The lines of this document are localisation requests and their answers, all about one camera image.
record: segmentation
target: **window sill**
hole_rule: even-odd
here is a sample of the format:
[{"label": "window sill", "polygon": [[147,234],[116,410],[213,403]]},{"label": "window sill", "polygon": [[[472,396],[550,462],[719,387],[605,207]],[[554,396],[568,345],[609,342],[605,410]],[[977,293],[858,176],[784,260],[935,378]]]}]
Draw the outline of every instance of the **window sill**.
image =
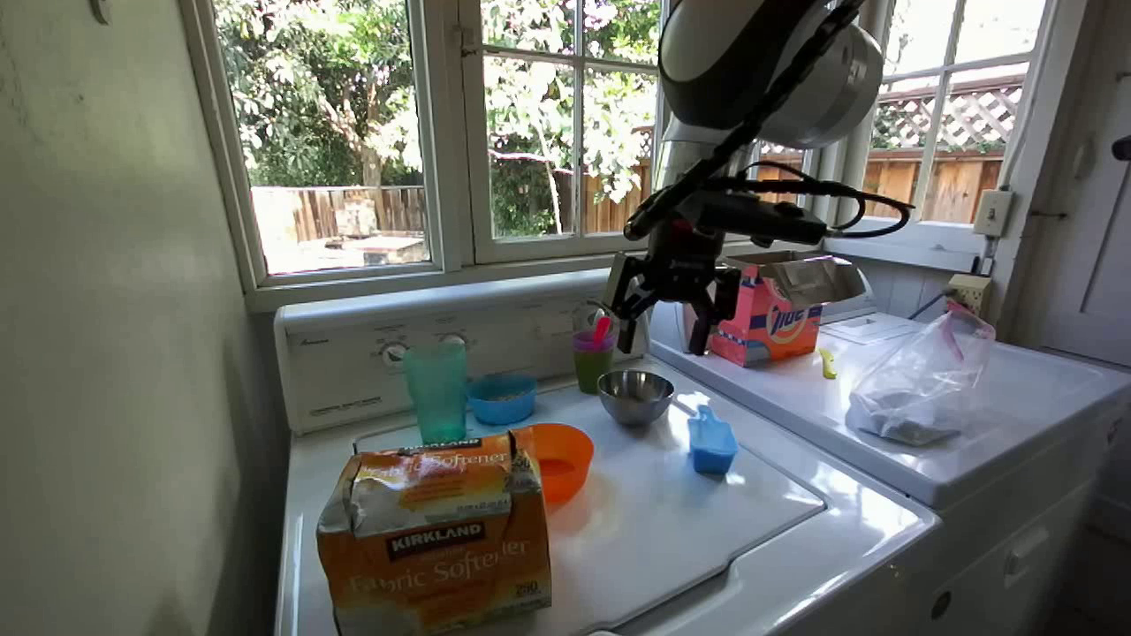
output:
[{"label": "window sill", "polygon": [[[723,259],[810,255],[810,250],[816,250],[816,247],[815,243],[784,243],[784,240],[778,240],[776,247],[730,243]],[[588,273],[588,269],[609,269],[609,264],[611,264],[611,255],[580,255],[580,259],[472,264],[472,269],[457,269],[457,273],[424,269],[424,273],[374,273],[374,276],[358,276],[358,277],[300,277],[300,281],[276,281],[276,286],[253,290],[249,312],[253,314],[276,314],[283,304],[347,300],[347,296],[371,296],[371,293],[392,293],[392,290],[524,277],[524,276],[550,276],[550,273]]]},{"label": "window sill", "polygon": [[986,255],[986,236],[974,224],[960,222],[908,222],[891,236],[875,240],[824,240],[831,255],[863,259],[863,260],[891,260],[908,269],[938,269],[938,273],[977,273]]}]

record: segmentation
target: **plastic bag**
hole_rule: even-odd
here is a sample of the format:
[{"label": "plastic bag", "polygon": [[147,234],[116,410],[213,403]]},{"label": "plastic bag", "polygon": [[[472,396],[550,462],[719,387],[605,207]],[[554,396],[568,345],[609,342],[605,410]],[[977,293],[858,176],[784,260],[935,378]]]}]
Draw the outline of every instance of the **plastic bag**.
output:
[{"label": "plastic bag", "polygon": [[950,304],[849,396],[849,428],[898,445],[938,445],[965,428],[965,390],[984,378],[993,326]]}]

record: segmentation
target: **white washing machine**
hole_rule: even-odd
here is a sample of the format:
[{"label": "white washing machine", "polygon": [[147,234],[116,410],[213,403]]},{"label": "white washing machine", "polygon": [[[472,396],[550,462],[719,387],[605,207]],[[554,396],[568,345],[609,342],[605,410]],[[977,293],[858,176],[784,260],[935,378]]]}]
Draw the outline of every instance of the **white washing machine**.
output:
[{"label": "white washing machine", "polygon": [[299,304],[276,314],[276,356],[295,431],[281,564],[283,636],[335,631],[315,531],[358,435],[418,445],[395,345],[461,335],[472,370],[540,378],[530,420],[566,420],[598,440],[588,488],[550,514],[551,607],[482,631],[912,631],[915,571],[938,512],[852,469],[654,361],[683,403],[710,403],[738,438],[724,481],[690,469],[683,410],[647,435],[621,431],[576,390],[572,317],[603,296],[605,273],[472,281]]},{"label": "white washing machine", "polygon": [[[902,594],[928,631],[1034,631],[1053,607],[1056,564],[1094,502],[1101,467],[1131,410],[1122,370],[993,345],[970,396],[970,431],[905,448],[846,423],[856,382],[923,326],[852,300],[829,312],[816,352],[776,368],[738,368],[683,352],[683,308],[654,312],[654,356],[776,420],[778,428],[875,472],[942,514],[902,569]],[[822,350],[839,361],[824,378]]]}]

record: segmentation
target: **metal bowl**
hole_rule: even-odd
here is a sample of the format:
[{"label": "metal bowl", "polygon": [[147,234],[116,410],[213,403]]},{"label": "metal bowl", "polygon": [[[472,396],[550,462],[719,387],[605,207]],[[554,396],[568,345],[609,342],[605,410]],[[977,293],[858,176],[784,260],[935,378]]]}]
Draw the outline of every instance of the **metal bowl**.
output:
[{"label": "metal bowl", "polygon": [[672,382],[652,370],[609,370],[598,378],[598,396],[621,428],[654,423],[667,410],[672,390]]}]

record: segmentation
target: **cardboard box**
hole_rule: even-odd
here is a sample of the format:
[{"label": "cardboard box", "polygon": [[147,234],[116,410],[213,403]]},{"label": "cardboard box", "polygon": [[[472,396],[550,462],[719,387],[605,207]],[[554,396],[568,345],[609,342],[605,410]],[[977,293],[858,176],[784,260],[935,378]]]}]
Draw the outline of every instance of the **cardboard box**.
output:
[{"label": "cardboard box", "polygon": [[461,631],[551,602],[540,485],[510,435],[354,456],[318,557],[342,636]]},{"label": "cardboard box", "polygon": [[713,328],[706,350],[742,368],[806,356],[816,345],[822,312],[822,304],[791,304],[778,277],[745,264],[735,317]]}]

